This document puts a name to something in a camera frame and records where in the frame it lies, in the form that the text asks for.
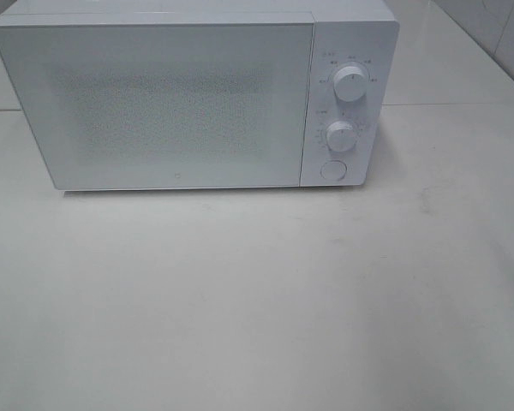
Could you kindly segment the white timer knob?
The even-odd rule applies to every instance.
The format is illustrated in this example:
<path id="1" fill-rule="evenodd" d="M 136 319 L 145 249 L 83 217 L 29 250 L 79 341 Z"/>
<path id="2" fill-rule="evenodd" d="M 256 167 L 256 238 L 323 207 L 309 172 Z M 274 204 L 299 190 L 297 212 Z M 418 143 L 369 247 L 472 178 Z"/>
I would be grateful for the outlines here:
<path id="1" fill-rule="evenodd" d="M 356 126 L 351 122 L 337 121 L 326 128 L 326 144 L 333 152 L 347 152 L 357 141 Z"/>

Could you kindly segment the upper white control knob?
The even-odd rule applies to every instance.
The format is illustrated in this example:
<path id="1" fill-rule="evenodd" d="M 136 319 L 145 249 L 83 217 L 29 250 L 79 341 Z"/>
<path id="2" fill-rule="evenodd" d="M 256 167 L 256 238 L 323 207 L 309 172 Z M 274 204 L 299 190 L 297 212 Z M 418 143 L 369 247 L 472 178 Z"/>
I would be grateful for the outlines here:
<path id="1" fill-rule="evenodd" d="M 349 62 L 332 75 L 333 91 L 338 100 L 351 103 L 363 97 L 368 88 L 368 70 L 356 62 Z"/>

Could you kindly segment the white microwave door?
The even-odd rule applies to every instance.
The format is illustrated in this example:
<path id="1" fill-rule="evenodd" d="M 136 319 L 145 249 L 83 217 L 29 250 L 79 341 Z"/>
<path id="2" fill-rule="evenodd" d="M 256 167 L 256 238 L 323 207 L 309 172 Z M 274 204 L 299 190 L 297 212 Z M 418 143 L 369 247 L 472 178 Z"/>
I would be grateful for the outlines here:
<path id="1" fill-rule="evenodd" d="M 60 190 L 299 182 L 309 24 L 0 27 Z"/>

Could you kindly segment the white microwave oven body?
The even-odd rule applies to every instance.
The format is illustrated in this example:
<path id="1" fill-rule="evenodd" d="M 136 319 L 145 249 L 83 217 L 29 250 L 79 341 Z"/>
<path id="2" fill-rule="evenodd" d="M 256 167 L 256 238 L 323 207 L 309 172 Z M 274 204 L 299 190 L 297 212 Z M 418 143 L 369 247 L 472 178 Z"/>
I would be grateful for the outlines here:
<path id="1" fill-rule="evenodd" d="M 299 182 L 244 188 L 361 185 L 368 172 L 400 28 L 381 1 L 18 1 L 0 14 L 0 27 L 288 24 L 313 28 Z M 363 97 L 346 103 L 336 98 L 332 75 L 349 62 L 363 65 L 369 82 Z M 347 152 L 333 152 L 326 144 L 326 128 L 337 121 L 356 126 L 356 144 Z M 327 181 L 320 174 L 321 167 L 332 160 L 347 165 L 342 181 Z"/>

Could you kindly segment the round white door button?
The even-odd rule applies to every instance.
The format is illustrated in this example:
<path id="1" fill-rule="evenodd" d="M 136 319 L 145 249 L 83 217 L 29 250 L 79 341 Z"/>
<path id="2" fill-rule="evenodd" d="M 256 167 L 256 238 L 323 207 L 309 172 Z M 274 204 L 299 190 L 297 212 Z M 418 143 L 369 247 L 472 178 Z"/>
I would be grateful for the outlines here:
<path id="1" fill-rule="evenodd" d="M 327 181 L 342 181 L 347 173 L 347 165 L 343 161 L 332 160 L 326 162 L 320 169 L 321 176 Z"/>

